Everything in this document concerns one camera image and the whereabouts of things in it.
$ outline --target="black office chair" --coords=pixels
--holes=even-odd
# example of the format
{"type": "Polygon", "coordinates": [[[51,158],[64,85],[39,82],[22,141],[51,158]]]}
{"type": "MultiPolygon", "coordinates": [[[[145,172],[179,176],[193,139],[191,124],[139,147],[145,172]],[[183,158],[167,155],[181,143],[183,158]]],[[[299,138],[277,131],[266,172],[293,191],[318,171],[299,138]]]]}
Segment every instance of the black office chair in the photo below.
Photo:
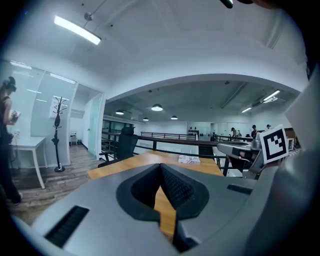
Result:
{"type": "Polygon", "coordinates": [[[134,127],[124,127],[121,130],[117,149],[114,152],[114,160],[109,161],[108,154],[113,153],[110,150],[100,153],[100,156],[105,156],[106,162],[100,163],[98,168],[114,164],[116,162],[131,158],[133,156],[138,136],[134,135],[134,127]]]}

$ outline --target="wooden floor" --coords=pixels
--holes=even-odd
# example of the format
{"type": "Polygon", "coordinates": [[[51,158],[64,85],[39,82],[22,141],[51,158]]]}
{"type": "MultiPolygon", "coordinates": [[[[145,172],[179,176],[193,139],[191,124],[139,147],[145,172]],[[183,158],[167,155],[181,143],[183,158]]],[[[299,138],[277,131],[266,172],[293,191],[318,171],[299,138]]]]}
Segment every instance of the wooden floor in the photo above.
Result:
{"type": "Polygon", "coordinates": [[[7,201],[12,214],[32,224],[43,210],[86,183],[89,180],[88,171],[102,163],[89,156],[83,145],[70,147],[70,160],[71,165],[65,166],[64,172],[54,172],[54,168],[40,168],[45,189],[41,189],[35,169],[13,170],[13,182],[19,192],[23,193],[23,200],[17,206],[7,201]]]}

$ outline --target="cardboard box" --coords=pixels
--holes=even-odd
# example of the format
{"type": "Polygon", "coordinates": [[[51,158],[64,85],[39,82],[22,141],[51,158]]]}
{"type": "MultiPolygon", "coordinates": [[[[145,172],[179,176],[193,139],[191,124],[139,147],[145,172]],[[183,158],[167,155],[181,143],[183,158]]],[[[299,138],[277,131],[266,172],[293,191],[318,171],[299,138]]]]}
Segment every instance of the cardboard box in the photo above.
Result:
{"type": "Polygon", "coordinates": [[[201,161],[197,156],[188,156],[188,155],[179,155],[179,163],[188,164],[188,165],[200,165],[201,161]]]}

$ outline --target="desk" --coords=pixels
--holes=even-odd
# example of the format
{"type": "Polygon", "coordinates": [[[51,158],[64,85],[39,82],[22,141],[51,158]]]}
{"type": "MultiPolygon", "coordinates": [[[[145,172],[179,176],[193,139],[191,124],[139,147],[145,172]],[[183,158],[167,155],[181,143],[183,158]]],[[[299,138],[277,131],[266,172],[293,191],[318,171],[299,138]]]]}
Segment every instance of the desk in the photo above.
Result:
{"type": "Polygon", "coordinates": [[[45,142],[44,137],[23,137],[22,136],[18,139],[13,138],[12,143],[11,143],[11,145],[13,147],[16,147],[17,150],[32,151],[36,175],[38,176],[38,179],[39,179],[39,182],[40,182],[42,189],[45,189],[45,184],[44,184],[42,177],[41,177],[41,174],[40,174],[36,149],[41,144],[43,144],[44,164],[45,164],[45,168],[48,168],[47,156],[46,156],[46,145],[44,144],[44,142],[45,142]]]}
{"type": "MultiPolygon", "coordinates": [[[[179,163],[178,158],[178,154],[148,151],[146,153],[133,156],[120,162],[116,162],[101,168],[90,170],[88,172],[88,175],[90,179],[94,180],[103,176],[108,176],[111,174],[126,171],[134,167],[163,163],[173,164],[176,166],[188,168],[202,173],[222,176],[219,167],[216,165],[213,159],[200,158],[201,164],[186,164],[179,163]]],[[[175,232],[176,211],[171,206],[161,187],[155,195],[154,209],[160,212],[160,230],[163,233],[173,236],[175,232]]]]}

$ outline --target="white table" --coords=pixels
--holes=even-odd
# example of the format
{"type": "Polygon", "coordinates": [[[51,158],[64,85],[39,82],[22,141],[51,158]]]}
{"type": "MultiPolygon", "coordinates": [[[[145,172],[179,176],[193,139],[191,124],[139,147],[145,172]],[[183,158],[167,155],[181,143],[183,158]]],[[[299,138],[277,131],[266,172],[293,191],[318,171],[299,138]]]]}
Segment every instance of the white table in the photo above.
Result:
{"type": "Polygon", "coordinates": [[[11,143],[11,145],[13,147],[15,147],[17,150],[32,151],[36,175],[38,176],[38,179],[39,179],[39,182],[40,182],[42,189],[45,189],[45,185],[44,185],[44,182],[43,182],[41,174],[40,174],[36,149],[41,144],[43,144],[44,164],[45,164],[45,168],[48,168],[47,156],[46,156],[46,145],[44,142],[45,142],[44,137],[24,137],[24,136],[21,136],[19,139],[13,139],[12,143],[11,143]]]}

